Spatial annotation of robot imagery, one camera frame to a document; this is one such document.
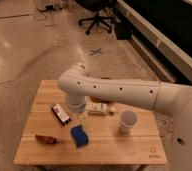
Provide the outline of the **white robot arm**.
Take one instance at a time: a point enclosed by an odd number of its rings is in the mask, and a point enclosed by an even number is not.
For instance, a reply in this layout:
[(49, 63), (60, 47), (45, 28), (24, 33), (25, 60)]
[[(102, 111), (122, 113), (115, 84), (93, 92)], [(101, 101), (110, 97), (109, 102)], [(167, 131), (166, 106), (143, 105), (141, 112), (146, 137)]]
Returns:
[(139, 79), (101, 79), (76, 63), (58, 78), (72, 108), (81, 107), (87, 96), (118, 102), (174, 118), (170, 171), (192, 171), (192, 86)]

